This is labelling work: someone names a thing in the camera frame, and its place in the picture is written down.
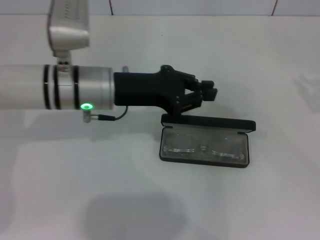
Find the robotic arm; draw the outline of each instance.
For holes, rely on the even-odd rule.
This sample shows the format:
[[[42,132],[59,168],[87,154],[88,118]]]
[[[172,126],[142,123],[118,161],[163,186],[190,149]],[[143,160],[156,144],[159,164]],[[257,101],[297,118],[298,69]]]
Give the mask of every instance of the robotic arm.
[[[57,64],[2,66],[0,109],[83,109],[87,117],[97,119],[91,117],[91,109],[156,106],[178,117],[203,101],[215,100],[213,81],[199,82],[169,65],[157,73],[130,73],[126,67],[113,73],[110,67],[72,65],[71,50],[89,46],[87,0],[53,0],[47,31]]]

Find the open glasses case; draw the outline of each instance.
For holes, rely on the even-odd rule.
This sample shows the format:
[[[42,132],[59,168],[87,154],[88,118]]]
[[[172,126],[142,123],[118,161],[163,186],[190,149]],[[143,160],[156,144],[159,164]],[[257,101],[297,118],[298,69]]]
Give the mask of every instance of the open glasses case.
[[[231,168],[249,165],[247,133],[256,130],[254,121],[163,114],[161,124],[159,156],[163,161]]]

